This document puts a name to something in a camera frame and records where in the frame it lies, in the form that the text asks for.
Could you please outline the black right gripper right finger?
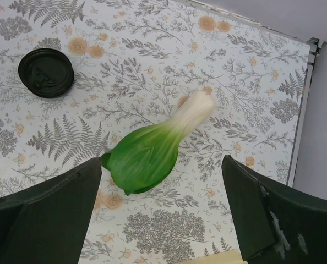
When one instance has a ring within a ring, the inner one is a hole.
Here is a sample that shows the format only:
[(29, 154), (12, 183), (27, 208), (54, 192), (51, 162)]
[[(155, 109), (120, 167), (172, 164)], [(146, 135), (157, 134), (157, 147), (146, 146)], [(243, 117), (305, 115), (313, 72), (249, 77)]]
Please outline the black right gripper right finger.
[(230, 155), (221, 169), (243, 261), (327, 263), (327, 200), (263, 176)]

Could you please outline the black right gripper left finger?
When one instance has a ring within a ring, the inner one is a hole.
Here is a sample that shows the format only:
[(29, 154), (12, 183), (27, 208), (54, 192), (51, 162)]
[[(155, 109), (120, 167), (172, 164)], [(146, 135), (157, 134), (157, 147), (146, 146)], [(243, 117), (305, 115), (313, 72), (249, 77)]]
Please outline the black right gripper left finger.
[(95, 157), (0, 197), (0, 263), (78, 263), (101, 175)]

